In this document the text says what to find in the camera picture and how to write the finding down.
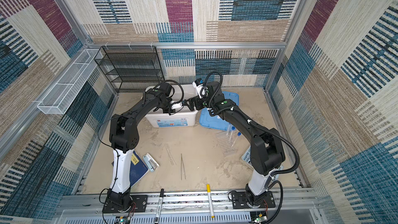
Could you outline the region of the white plastic bin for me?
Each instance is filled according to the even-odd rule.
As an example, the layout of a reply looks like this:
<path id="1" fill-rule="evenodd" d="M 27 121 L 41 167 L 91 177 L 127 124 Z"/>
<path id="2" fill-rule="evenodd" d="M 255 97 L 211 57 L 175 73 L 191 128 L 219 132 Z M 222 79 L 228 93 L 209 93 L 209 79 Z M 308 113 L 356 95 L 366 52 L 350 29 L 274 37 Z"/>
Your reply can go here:
<path id="1" fill-rule="evenodd" d="M 194 89 L 193 85 L 181 85 L 184 91 L 183 99 L 190 99 L 197 96 L 198 93 Z M 172 101 L 178 101 L 181 98 L 181 89 L 177 85 L 172 85 L 174 88 L 174 95 Z M 151 110 L 145 118 L 151 123 L 154 128 L 165 128 L 165 127 L 190 127 L 195 125 L 196 115 L 199 111 L 190 111 L 188 108 L 183 107 L 176 110 L 176 113 L 163 113 L 162 109 L 154 112 Z"/>

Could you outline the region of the blue-capped test tube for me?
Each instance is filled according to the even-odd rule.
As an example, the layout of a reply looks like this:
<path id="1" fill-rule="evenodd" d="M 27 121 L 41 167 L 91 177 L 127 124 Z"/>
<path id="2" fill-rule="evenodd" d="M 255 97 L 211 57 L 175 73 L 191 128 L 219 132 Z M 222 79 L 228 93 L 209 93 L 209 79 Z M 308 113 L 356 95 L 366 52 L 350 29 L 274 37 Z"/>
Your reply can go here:
<path id="1" fill-rule="evenodd" d="M 229 139 L 228 139 L 228 142 L 229 142 L 229 143 L 232 143 L 233 135 L 235 134 L 235 130 L 236 130 L 236 127 L 232 126 L 232 127 L 231 127 L 231 130 L 230 130 L 230 132 L 229 132 Z"/>
<path id="2" fill-rule="evenodd" d="M 235 143 L 240 138 L 240 136 L 241 136 L 240 132 L 237 132 L 237 133 L 234 133 L 234 134 L 231 135 L 231 138 L 230 138 L 231 148 L 233 148 L 235 146 Z"/>
<path id="3" fill-rule="evenodd" d="M 227 132 L 226 132 L 226 137 L 227 138 L 231 135 L 232 127 L 233 126 L 231 124 L 228 125 L 228 129 L 227 129 Z"/>

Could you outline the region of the metal tweezers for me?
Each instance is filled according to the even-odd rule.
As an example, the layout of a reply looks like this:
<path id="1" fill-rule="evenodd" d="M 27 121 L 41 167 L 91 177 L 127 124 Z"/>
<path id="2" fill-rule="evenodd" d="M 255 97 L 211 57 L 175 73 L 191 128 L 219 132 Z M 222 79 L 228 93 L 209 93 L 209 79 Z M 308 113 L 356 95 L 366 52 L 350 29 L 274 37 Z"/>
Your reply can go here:
<path id="1" fill-rule="evenodd" d="M 186 172 L 184 168 L 184 161 L 183 161 L 183 156 L 182 153 L 180 154 L 180 173 L 181 173 L 181 180 L 186 179 Z"/>

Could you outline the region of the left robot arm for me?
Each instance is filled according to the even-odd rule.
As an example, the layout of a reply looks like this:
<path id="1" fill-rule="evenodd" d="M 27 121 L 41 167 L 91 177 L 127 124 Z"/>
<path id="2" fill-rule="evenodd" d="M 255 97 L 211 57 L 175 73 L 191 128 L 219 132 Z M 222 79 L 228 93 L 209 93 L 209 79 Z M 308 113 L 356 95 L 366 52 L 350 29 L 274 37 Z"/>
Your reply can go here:
<path id="1" fill-rule="evenodd" d="M 143 98 L 123 114 L 110 119 L 110 146 L 113 149 L 113 180 L 106 193 L 103 213 L 125 213 L 131 209 L 130 169 L 133 151 L 139 143 L 138 124 L 155 108 L 169 110 L 173 87 L 168 82 L 144 92 Z"/>

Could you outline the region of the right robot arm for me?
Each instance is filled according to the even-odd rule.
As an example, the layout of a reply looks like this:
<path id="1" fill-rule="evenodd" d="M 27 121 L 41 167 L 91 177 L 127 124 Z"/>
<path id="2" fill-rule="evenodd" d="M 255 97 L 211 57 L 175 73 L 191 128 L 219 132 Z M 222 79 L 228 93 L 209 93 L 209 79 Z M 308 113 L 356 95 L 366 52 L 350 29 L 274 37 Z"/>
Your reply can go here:
<path id="1" fill-rule="evenodd" d="M 257 208 L 266 197 L 271 181 L 282 171 L 286 156 L 282 140 L 276 129 L 259 125 L 246 115 L 231 99 L 227 99 L 218 82 L 205 84 L 201 79 L 192 83 L 197 95 L 186 100 L 185 105 L 191 110 L 207 109 L 230 123 L 250 144 L 250 162 L 254 171 L 246 185 L 245 196 L 249 207 Z"/>

